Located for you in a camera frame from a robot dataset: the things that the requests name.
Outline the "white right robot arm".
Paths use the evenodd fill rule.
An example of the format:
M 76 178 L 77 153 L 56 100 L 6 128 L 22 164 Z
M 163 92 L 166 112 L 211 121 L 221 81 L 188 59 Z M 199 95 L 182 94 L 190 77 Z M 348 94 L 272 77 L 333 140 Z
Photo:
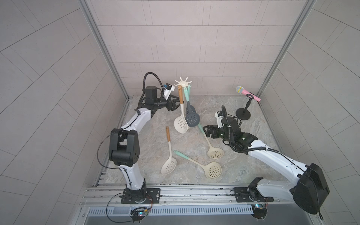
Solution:
M 280 151 L 275 150 L 256 136 L 241 131 L 234 118 L 221 119 L 221 126 L 198 125 L 203 134 L 213 139 L 220 138 L 234 152 L 244 153 L 269 165 L 282 174 L 286 181 L 271 181 L 256 177 L 242 196 L 248 196 L 255 202 L 278 198 L 296 203 L 310 214 L 318 214 L 330 193 L 322 169 L 312 163 L 306 165 L 298 162 Z

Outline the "cream skimmer green handle bottom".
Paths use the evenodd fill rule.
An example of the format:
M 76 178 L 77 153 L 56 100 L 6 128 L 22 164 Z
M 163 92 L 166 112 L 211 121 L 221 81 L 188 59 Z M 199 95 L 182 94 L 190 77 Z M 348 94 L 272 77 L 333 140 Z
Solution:
M 183 157 L 183 158 L 189 160 L 190 162 L 193 162 L 193 163 L 199 165 L 204 170 L 205 176 L 209 179 L 218 178 L 222 173 L 222 167 L 217 162 L 211 162 L 207 165 L 202 165 L 202 164 L 198 163 L 197 161 L 191 159 L 190 157 L 186 156 L 185 154 L 181 153 L 180 151 L 174 151 L 174 153 L 180 157 Z

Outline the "black microphone stand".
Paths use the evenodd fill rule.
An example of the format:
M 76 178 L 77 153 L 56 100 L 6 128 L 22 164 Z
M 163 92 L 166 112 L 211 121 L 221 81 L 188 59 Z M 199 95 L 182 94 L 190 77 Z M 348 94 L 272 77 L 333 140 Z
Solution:
M 251 105 L 251 101 L 254 99 L 254 96 L 251 94 L 247 94 L 246 96 L 249 98 L 249 100 L 246 103 L 245 108 L 239 108 L 236 110 L 236 117 L 238 117 L 240 120 L 244 120 L 244 121 L 249 120 L 251 117 L 251 113 L 248 110 L 248 108 Z

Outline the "grey skimmer green handle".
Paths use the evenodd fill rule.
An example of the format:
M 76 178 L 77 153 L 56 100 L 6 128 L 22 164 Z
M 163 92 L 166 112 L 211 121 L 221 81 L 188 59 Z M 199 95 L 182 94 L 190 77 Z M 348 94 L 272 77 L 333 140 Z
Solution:
M 190 88 L 191 88 L 191 86 L 190 86 L 190 85 L 188 85 L 188 86 L 187 86 L 188 96 L 190 96 Z M 195 108 L 194 108 L 192 105 L 190 105 L 189 103 L 187 103 L 187 107 L 186 107 L 186 115 L 188 115 L 190 111 L 192 111 L 192 112 L 196 112 Z
M 186 98 L 187 103 L 190 104 L 190 102 L 189 102 L 189 96 L 188 96 L 188 88 L 187 88 L 187 87 L 184 88 L 184 94 L 185 94 L 185 98 Z M 199 124 L 199 122 L 200 122 L 200 116 L 199 116 L 199 114 L 197 114 L 196 112 L 192 112 L 192 111 L 190 111 L 189 114 L 186 115 L 185 119 L 186 119 L 187 124 L 188 124 L 190 127 L 195 127 L 195 126 L 197 126 L 197 125 Z

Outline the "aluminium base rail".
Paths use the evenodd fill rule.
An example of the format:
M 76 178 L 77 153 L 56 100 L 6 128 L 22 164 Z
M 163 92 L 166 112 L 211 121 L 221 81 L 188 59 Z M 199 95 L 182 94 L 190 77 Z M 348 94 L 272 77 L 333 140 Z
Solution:
M 155 206 L 170 205 L 227 205 L 238 204 L 236 197 L 232 196 L 235 187 L 245 187 L 246 184 L 210 184 L 210 185 L 149 185 L 148 188 L 159 188 L 159 203 Z M 116 205 L 119 197 L 112 199 L 116 194 L 122 193 L 125 185 L 100 185 L 85 190 L 80 200 L 81 206 L 105 206 L 110 202 Z

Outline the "pink toy microphone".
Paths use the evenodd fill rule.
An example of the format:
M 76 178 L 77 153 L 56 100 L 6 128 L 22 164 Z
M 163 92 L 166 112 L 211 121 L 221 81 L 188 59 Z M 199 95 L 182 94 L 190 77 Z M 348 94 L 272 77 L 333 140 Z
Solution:
M 237 86 L 237 87 L 236 87 L 236 92 L 237 92 L 237 93 L 240 93 L 240 94 L 243 94 L 243 95 L 246 95 L 246 96 L 247 96 L 247 95 L 250 95 L 250 96 L 252 96 L 253 99 L 256 100 L 257 102 L 260 102 L 260 101 L 261 101 L 261 99 L 260 99 L 259 97 L 257 97 L 256 95 L 250 93 L 249 91 L 245 90 L 244 87 L 242 87 L 242 86 Z

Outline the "cream utensil rack stand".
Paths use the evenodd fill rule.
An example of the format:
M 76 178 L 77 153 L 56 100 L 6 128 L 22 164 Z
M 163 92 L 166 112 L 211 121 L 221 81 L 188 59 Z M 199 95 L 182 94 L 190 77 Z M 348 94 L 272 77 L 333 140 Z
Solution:
M 185 106 L 184 106 L 184 101 L 183 101 L 183 96 L 184 95 L 182 93 L 182 89 L 185 88 L 185 87 L 188 87 L 188 85 L 192 82 L 192 81 L 188 82 L 187 79 L 188 78 L 183 80 L 180 77 L 180 81 L 175 80 L 175 82 L 177 82 L 177 84 L 175 84 L 175 86 L 178 86 L 178 94 L 179 94 L 179 98 L 180 98 L 180 104 L 181 104 L 182 113 L 183 113 L 184 116 L 186 115 L 186 109 L 185 109 Z

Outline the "cream skimmer green handle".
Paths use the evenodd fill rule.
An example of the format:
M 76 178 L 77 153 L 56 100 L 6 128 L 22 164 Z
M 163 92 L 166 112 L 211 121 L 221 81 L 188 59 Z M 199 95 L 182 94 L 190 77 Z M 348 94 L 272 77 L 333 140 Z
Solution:
M 203 132 L 203 127 L 200 123 L 198 124 L 198 127 L 199 127 L 200 131 Z M 212 159 L 219 159 L 219 158 L 223 157 L 224 151 L 220 148 L 213 147 L 211 145 L 209 139 L 206 136 L 204 136 L 204 137 L 209 145 L 209 150 L 207 152 L 208 157 L 210 157 Z
M 190 157 L 186 156 L 185 154 L 181 153 L 180 151 L 174 151 L 174 153 L 180 157 L 183 157 L 183 158 L 189 160 L 190 162 L 193 162 L 193 163 L 199 165 L 204 170 L 205 176 L 209 179 L 218 178 L 222 173 L 222 167 L 217 162 L 211 162 L 207 165 L 202 165 L 202 164 L 198 163 L 197 161 L 191 159 Z

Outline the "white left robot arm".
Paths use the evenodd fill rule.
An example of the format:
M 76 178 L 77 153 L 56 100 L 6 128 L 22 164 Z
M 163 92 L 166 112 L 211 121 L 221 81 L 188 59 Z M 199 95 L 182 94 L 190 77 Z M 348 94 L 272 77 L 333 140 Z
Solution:
M 146 198 L 146 181 L 137 164 L 140 158 L 138 133 L 158 109 L 174 111 L 180 106 L 180 99 L 171 94 L 173 90 L 174 87 L 167 84 L 161 97 L 157 98 L 157 87 L 145 87 L 135 109 L 136 114 L 124 126 L 111 131 L 109 160 L 122 171 L 127 182 L 124 194 L 132 198 Z

